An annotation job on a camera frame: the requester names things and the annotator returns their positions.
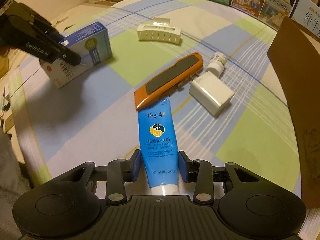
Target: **white power adapter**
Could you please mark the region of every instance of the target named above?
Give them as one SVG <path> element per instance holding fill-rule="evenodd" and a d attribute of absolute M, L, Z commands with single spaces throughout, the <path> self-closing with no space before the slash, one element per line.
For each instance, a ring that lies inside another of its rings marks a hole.
<path fill-rule="evenodd" d="M 220 113 L 235 94 L 210 71 L 192 81 L 189 93 L 213 116 Z"/>

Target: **snake oil logo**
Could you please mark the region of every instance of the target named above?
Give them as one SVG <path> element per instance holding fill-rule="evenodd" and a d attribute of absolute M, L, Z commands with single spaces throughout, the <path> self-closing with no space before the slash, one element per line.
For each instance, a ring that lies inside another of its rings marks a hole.
<path fill-rule="evenodd" d="M 155 123 L 150 127 L 150 133 L 152 133 L 155 137 L 160 137 L 161 135 L 163 135 L 164 131 L 164 126 L 159 123 Z"/>

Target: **gray fabric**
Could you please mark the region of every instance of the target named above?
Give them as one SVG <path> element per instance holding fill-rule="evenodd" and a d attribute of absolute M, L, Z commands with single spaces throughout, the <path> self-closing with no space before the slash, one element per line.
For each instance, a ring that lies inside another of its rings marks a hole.
<path fill-rule="evenodd" d="M 11 147 L 9 138 L 0 129 L 0 239 L 17 240 L 20 231 L 12 217 L 16 199 L 30 190 Z"/>

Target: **checkered tablecloth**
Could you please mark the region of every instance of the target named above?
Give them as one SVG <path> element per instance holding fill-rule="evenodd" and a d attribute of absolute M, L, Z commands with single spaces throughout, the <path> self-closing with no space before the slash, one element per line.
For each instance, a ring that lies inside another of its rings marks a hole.
<path fill-rule="evenodd" d="M 59 90 L 32 56 L 11 74 L 18 140 L 36 184 L 86 161 L 98 166 L 129 158 L 139 148 L 134 91 L 178 58 L 199 52 L 206 66 L 220 51 L 228 57 L 221 80 L 235 96 L 214 118 L 189 95 L 190 83 L 175 92 L 171 107 L 179 150 L 216 166 L 236 162 L 300 196 L 293 125 L 267 57 L 274 30 L 206 0 L 125 0 L 94 14 L 94 6 L 83 8 L 69 12 L 75 25 L 64 34 L 101 22 L 112 59 Z M 137 26 L 154 16 L 182 29 L 180 45 L 138 41 Z M 188 190 L 180 184 L 180 193 Z"/>

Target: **table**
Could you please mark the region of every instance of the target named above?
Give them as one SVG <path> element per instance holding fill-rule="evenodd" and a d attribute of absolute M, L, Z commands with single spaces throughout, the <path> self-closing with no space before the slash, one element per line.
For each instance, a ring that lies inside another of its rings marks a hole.
<path fill-rule="evenodd" d="M 137 26 L 154 16 L 168 17 L 170 25 L 182 28 L 180 46 L 138 41 Z M 235 96 L 214 118 L 189 95 L 190 83 L 175 92 L 171 107 L 179 150 L 215 166 L 236 162 L 300 196 L 293 125 L 267 57 L 274 30 L 206 0 L 125 0 L 104 9 L 80 6 L 60 20 L 59 30 L 75 24 L 64 35 L 95 21 L 104 24 L 114 57 L 59 90 L 32 56 L 11 73 L 15 127 L 35 184 L 86 161 L 98 166 L 129 158 L 139 148 L 134 91 L 180 57 L 199 52 L 206 66 L 220 51 L 228 56 L 221 80 Z M 141 173 L 136 187 L 127 185 L 129 195 L 147 194 L 145 180 Z M 179 190 L 190 193 L 192 185 L 180 180 Z M 219 188 L 216 193 L 222 194 Z M 313 239 L 316 231 L 304 238 Z"/>

